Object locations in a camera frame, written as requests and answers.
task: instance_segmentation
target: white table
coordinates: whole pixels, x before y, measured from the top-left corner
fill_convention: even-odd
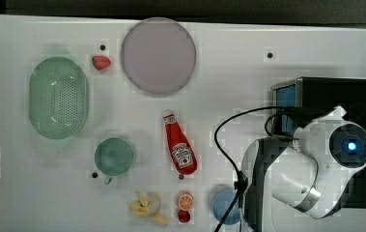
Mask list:
[[[284,80],[366,78],[366,30],[183,23],[197,47],[194,75],[177,94],[156,98],[133,86],[120,64],[123,38],[135,23],[0,15],[0,231],[213,231],[211,197],[217,185],[234,180],[231,164],[213,143],[216,126],[242,109],[270,105],[270,86]],[[274,54],[270,60],[268,52]],[[96,71],[96,54],[108,55],[114,66]],[[86,124],[63,141],[41,137],[28,118],[30,75],[55,55],[77,63],[91,89]],[[174,110],[199,161],[195,175],[183,181],[167,152],[164,109]],[[268,114],[243,116],[221,132],[235,162],[265,136]],[[126,176],[106,186],[90,175],[97,145],[114,135],[127,136],[137,157]],[[179,224],[175,197],[186,189],[195,195],[195,210],[189,224]],[[129,212],[138,190],[161,193],[169,225]],[[366,210],[314,220],[272,199],[272,211],[277,231],[366,231]]]

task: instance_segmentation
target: blue light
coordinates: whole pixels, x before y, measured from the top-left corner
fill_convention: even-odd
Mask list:
[[[349,150],[355,150],[355,149],[356,149],[356,144],[354,144],[354,143],[349,143],[349,144],[348,144],[348,148],[349,148]]]

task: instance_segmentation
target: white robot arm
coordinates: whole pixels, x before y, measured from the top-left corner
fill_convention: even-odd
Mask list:
[[[345,114],[338,106],[298,128],[293,147],[276,137],[249,146],[241,167],[248,186],[239,202],[253,231],[263,230],[267,178],[272,197],[312,218],[330,216],[342,207],[349,180],[366,166],[366,130],[345,121]]]

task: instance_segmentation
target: red object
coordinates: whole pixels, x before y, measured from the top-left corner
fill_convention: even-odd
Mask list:
[[[181,223],[187,223],[191,220],[191,215],[188,211],[179,210],[179,221]]]
[[[94,56],[92,61],[95,68],[99,71],[104,70],[111,65],[110,59],[105,56]]]
[[[181,174],[192,174],[197,170],[197,159],[171,111],[165,113],[164,123],[167,132],[168,149],[174,165]]]

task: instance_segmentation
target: red ketchup bottle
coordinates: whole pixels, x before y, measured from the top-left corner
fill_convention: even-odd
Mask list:
[[[197,170],[197,159],[171,111],[165,111],[164,123],[171,159],[181,173],[180,179],[183,179],[183,175],[192,174]]]

